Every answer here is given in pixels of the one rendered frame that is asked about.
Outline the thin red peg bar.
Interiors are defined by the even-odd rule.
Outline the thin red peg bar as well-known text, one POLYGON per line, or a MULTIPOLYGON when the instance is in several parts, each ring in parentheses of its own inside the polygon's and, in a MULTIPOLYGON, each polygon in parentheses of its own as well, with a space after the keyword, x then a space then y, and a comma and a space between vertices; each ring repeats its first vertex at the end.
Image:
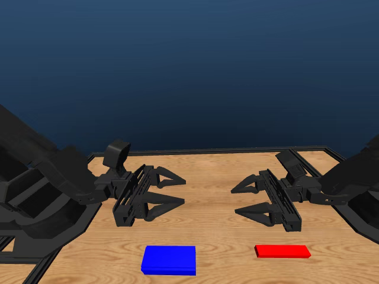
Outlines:
POLYGON ((308 259, 311 256, 305 245, 262 245, 255 247, 258 258, 308 259))

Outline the blue hollow socket block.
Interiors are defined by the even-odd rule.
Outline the blue hollow socket block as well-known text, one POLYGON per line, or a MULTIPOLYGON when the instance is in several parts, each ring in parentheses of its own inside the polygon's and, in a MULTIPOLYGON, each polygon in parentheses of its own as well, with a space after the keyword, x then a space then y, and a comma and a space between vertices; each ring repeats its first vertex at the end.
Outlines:
POLYGON ((141 263, 145 275, 195 276, 195 246, 147 246, 141 263))

